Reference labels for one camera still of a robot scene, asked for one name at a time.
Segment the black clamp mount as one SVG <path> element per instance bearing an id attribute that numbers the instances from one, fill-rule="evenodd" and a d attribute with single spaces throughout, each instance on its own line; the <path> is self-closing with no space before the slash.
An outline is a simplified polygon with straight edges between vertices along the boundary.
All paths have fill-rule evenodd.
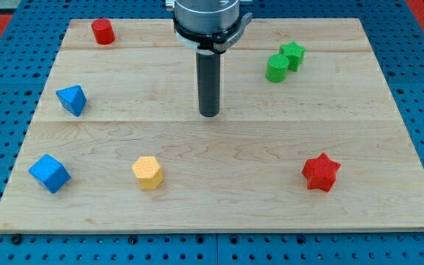
<path id="1" fill-rule="evenodd" d="M 196 33 L 181 26 L 175 18 L 173 22 L 176 38 L 186 48 L 203 55 L 223 54 L 240 40 L 245 28 L 252 22 L 252 13 L 239 16 L 229 28 L 218 33 Z"/>

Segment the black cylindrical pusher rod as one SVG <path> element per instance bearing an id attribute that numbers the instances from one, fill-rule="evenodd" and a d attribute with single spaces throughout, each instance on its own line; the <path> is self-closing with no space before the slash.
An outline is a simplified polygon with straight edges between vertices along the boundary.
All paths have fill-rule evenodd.
<path id="1" fill-rule="evenodd" d="M 219 54 L 196 53 L 199 113 L 204 117 L 214 117 L 219 113 L 220 63 Z"/>

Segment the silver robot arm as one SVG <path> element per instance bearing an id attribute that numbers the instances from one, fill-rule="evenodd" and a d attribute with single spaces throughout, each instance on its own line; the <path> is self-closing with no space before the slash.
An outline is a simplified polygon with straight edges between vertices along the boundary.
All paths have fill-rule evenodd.
<path id="1" fill-rule="evenodd" d="M 199 113 L 214 117 L 220 111 L 221 56 L 234 46 L 252 22 L 240 13 L 241 0 L 166 0 L 174 32 L 195 51 Z"/>

